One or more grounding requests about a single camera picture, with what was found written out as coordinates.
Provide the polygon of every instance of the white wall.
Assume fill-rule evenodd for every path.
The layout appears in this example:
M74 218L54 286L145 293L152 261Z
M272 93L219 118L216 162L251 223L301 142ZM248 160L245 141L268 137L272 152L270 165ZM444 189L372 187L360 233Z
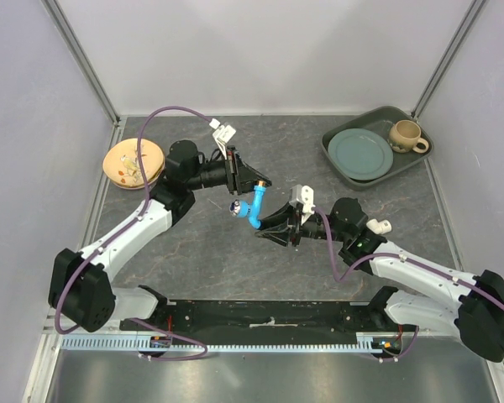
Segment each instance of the white wall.
M470 0L60 0L113 105L412 109Z
M504 277L504 0L486 5L422 124L465 268Z
M0 402L21 400L54 256L86 225L111 123L39 1L0 1Z

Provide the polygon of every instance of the red wire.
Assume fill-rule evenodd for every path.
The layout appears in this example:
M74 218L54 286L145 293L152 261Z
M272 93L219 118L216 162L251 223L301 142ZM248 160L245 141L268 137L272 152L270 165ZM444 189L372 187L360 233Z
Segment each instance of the red wire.
M403 326L402 325L397 325L397 331L399 334L397 335L396 340L394 340L394 343L397 342L400 338L403 336Z

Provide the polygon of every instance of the blue plastic pipe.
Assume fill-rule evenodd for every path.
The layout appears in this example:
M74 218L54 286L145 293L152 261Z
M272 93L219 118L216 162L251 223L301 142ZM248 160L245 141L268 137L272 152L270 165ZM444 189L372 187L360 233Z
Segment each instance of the blue plastic pipe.
M250 225L255 229L258 229L261 225L259 220L259 216L261 214L261 202L263 201L263 195L265 194L266 187L263 186L263 182L260 182L258 185L254 186L254 200L252 201L252 205L249 205L244 200L238 200L232 203L229 210L234 212L237 210L237 206L239 206L238 212L235 214L236 217L245 218L248 216Z
M256 185L254 186L254 190L254 201L252 201L252 206L250 206L249 222L252 227L258 229L261 225L258 217L261 213L261 202L263 201L266 188L262 185Z

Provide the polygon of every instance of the plate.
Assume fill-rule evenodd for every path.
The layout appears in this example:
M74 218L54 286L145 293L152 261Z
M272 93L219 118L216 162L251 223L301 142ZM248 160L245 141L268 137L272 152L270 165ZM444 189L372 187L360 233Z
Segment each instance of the plate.
M144 179L140 172L136 146L137 139L126 139L108 151L102 162L102 170L112 183L125 189L140 189ZM165 156L160 147L142 139L142 162L148 182L153 182L164 169Z
M349 178L372 181L392 167L394 153L379 134L363 128L349 128L336 134L328 144L328 154Z

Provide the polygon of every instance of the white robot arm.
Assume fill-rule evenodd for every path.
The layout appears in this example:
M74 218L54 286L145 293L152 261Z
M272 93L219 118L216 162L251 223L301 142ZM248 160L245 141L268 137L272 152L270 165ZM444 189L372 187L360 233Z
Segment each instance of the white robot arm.
M49 304L88 332L95 332L110 319L149 317L165 298L147 286L112 287L123 266L185 216L195 201L193 191L225 185L231 194L240 195L253 191L258 183L264 188L271 185L266 176L241 160L235 147L226 145L233 133L230 126L218 128L213 137L219 158L211 160L200 159L202 153L192 141L174 143L166 156L164 175L149 199L96 242L79 252L64 249L56 256Z
M381 236L376 220L369 225L356 199L338 199L328 215L317 208L317 214L308 214L312 204L311 188L294 186L289 202L260 220L256 236L282 246L297 246L301 238L327 239L336 281L342 281L352 270L362 270L421 294L383 287L369 307L385 320L440 331L458 338L485 359L502 361L502 277L489 270L482 275L460 272L407 252ZM333 241L343 243L339 256L350 266L344 275L336 272Z

